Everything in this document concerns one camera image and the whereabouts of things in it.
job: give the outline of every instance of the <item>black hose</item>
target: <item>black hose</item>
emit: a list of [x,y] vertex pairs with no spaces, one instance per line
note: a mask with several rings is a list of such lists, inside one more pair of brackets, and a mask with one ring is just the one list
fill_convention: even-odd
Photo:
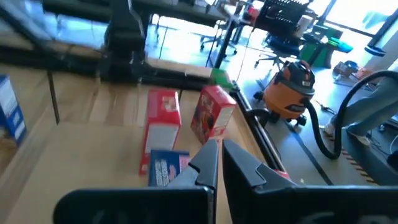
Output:
[[308,98],[303,98],[301,102],[304,104],[304,106],[308,109],[308,112],[310,113],[311,120],[312,120],[312,129],[313,133],[315,136],[315,140],[318,144],[319,149],[321,152],[329,159],[337,159],[339,158],[341,154],[341,129],[343,125],[343,119],[344,119],[344,114],[347,109],[348,102],[354,94],[362,88],[363,85],[369,83],[370,81],[381,78],[381,77],[389,77],[398,82],[398,72],[393,72],[393,71],[380,71],[373,73],[372,75],[364,78],[363,80],[359,81],[357,84],[354,85],[354,87],[348,92],[347,96],[344,98],[343,102],[340,105],[340,108],[337,112],[336,119],[335,119],[335,145],[333,148],[333,151],[330,151],[326,146],[325,143],[323,142],[322,136],[320,134],[319,130],[319,123],[318,123],[318,115],[311,104],[310,100]]

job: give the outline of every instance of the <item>red cereal box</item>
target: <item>red cereal box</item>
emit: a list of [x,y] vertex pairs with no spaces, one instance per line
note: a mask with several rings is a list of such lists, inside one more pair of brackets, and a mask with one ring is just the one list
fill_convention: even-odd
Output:
[[235,104],[234,99],[218,85],[202,89],[191,122],[191,128],[202,144],[223,135]]
[[139,175],[147,173],[151,149],[173,149],[180,128],[181,115],[177,91],[167,89],[149,90]]

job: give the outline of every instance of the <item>metal bar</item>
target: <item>metal bar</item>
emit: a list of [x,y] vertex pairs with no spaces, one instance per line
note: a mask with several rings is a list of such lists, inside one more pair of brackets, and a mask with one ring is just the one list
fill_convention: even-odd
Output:
[[59,122],[60,122],[60,113],[59,113],[59,110],[58,110],[57,96],[55,94],[54,79],[53,79],[52,72],[49,69],[47,70],[47,78],[49,80],[52,108],[54,110],[54,115],[55,115],[55,123],[59,124]]
[[365,35],[367,37],[374,37],[375,36],[374,34],[371,34],[371,33],[365,32],[365,31],[361,31],[359,29],[355,29],[355,28],[352,28],[352,27],[348,27],[346,25],[339,24],[337,22],[332,22],[332,21],[329,21],[329,20],[326,20],[325,22],[327,22],[329,24],[332,24],[332,25],[335,25],[335,26],[338,26],[338,27],[341,27],[341,28],[344,28],[344,29],[348,29],[350,31],[353,31],[353,32],[356,32],[356,33],[359,33],[359,34],[362,34],[362,35]]
[[224,60],[226,48],[228,47],[228,43],[231,40],[232,36],[232,31],[234,31],[234,28],[236,27],[236,22],[233,18],[230,18],[228,21],[228,28],[226,30],[226,34],[223,40],[223,44],[221,44],[220,51],[218,52],[216,62],[214,63],[214,68],[220,68],[221,63]]
[[268,134],[264,131],[264,128],[260,125],[257,118],[249,115],[248,111],[251,110],[250,104],[246,101],[240,90],[232,91],[230,94],[238,103],[239,109],[242,111],[244,119],[246,120],[246,123],[248,124],[267,165],[271,169],[286,172],[286,169],[283,166]]

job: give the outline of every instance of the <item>cereal box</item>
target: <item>cereal box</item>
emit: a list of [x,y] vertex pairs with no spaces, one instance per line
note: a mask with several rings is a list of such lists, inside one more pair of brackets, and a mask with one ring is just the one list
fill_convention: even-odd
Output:
[[148,186],[167,186],[184,170],[189,161],[189,152],[152,149]]
[[219,85],[202,89],[191,122],[191,128],[202,144],[222,137],[235,105],[236,102]]
[[172,150],[180,128],[181,115],[177,91],[149,90],[140,175],[147,173],[151,149]]

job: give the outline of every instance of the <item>wooden tabletop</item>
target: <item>wooden tabletop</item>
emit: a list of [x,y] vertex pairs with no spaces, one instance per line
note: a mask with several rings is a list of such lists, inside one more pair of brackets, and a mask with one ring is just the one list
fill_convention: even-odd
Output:
[[[12,160],[0,177],[0,223],[51,223],[56,202],[75,189],[147,185],[147,177],[138,176],[139,160],[147,92],[158,86],[102,83],[98,87],[94,80],[58,73],[55,88],[61,123],[56,126],[45,72],[0,68],[11,76],[29,129],[18,150],[8,149]],[[183,91],[180,102],[183,125],[175,149],[189,151],[191,157],[201,148],[190,129],[198,98],[199,92]],[[225,138],[264,161],[239,108]],[[221,165],[218,172],[217,223],[231,223]]]

